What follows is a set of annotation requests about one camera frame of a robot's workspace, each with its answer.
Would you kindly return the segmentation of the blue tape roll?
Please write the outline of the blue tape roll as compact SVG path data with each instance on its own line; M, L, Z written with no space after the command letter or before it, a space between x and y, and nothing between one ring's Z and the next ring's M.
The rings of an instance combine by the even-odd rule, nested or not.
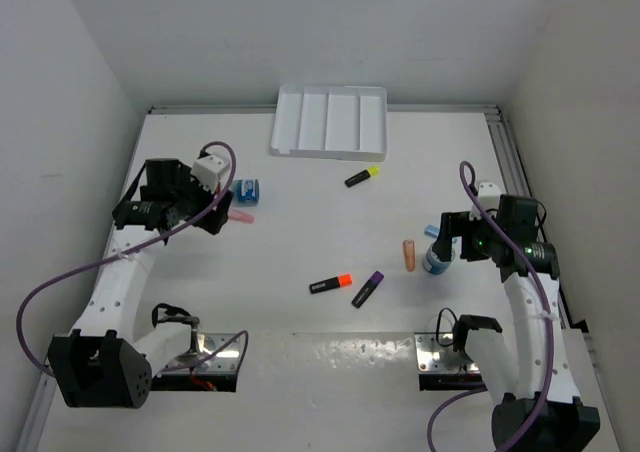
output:
M441 260L439 256L433 251L433 246L430 245L422 259L423 268L432 275L443 274L455 260L455 249L451 249L451 254L448 260Z
M238 179L233 183L235 203L243 207L253 207L260 200L260 185L258 179Z

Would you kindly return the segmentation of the blue eraser case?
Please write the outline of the blue eraser case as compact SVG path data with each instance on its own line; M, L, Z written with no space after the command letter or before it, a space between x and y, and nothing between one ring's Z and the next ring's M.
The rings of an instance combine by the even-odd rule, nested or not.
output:
M440 234L440 229L437 226L429 224L425 227L424 233L429 237L437 238Z

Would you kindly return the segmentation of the orange eraser case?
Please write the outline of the orange eraser case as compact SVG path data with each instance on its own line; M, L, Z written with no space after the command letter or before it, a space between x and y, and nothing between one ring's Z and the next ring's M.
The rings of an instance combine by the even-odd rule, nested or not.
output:
M416 267L416 251L415 242L412 239L403 241L403 256L406 270L413 272Z

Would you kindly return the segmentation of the pink eraser case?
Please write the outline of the pink eraser case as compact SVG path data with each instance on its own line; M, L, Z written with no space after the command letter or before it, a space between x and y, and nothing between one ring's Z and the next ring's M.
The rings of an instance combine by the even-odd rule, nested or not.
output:
M252 224L254 217L251 214L245 213L241 210L231 209L228 212L228 218L232 221L241 222L245 224Z

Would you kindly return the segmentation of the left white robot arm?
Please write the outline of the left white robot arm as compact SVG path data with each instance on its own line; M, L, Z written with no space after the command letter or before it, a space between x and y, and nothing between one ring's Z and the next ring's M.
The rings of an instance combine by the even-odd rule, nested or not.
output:
M199 352L198 318L160 303L152 329L135 338L137 311L167 234L197 214L196 227L220 232L233 200L220 181L228 159L203 153L192 165L149 159L112 212L114 255L99 274L85 310L66 335L52 338L48 359L61 395L71 408L141 407L155 375Z

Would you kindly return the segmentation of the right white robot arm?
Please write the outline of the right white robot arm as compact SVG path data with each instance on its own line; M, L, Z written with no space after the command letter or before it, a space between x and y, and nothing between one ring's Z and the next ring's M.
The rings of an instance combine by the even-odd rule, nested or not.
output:
M452 240L460 257L490 259L511 307L516 349L491 317L460 316L454 352L478 367L494 408L491 432L499 451L581 451L600 429L600 416L582 402L568 363L558 316L560 268L552 244L538 239L538 203L490 191L482 184L468 212L445 212L431 257L443 261Z

